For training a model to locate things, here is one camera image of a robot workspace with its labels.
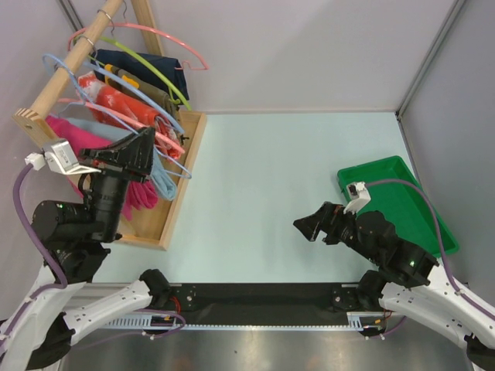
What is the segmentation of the magenta trousers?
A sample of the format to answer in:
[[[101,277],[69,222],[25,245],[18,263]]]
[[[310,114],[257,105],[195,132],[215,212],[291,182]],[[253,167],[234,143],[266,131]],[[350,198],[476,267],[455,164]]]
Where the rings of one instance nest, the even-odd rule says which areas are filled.
[[[82,149],[106,147],[131,134],[123,128],[74,117],[61,118],[49,115],[46,123],[59,138],[68,140],[76,156],[79,156]],[[153,209],[158,201],[158,194],[151,181],[131,182],[122,214],[130,221],[133,209]]]

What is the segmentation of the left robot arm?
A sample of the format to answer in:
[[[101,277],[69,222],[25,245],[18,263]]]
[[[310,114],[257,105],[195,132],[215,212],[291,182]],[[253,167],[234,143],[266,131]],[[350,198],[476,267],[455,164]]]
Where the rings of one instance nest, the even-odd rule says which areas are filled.
[[[48,166],[78,175],[81,203],[41,202],[27,217],[20,200],[23,177],[13,189],[18,217],[43,256],[38,277],[16,312],[1,325],[1,368],[42,369],[62,359],[81,339],[132,311],[159,310],[171,299],[158,270],[145,271],[124,289],[78,309],[67,303],[91,282],[120,238],[118,225],[131,182],[151,174],[155,132],[144,127],[115,143],[75,153],[65,139],[46,143],[26,158],[26,169]]]

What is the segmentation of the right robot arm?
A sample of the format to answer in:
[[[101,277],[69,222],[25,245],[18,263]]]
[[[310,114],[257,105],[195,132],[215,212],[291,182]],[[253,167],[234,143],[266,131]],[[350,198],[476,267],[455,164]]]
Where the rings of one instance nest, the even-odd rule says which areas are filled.
[[[494,308],[450,278],[446,266],[422,247],[400,238],[378,211],[361,215],[325,202],[294,227],[309,241],[343,243],[377,266],[360,280],[357,302],[410,318],[466,351],[481,370],[494,368]]]

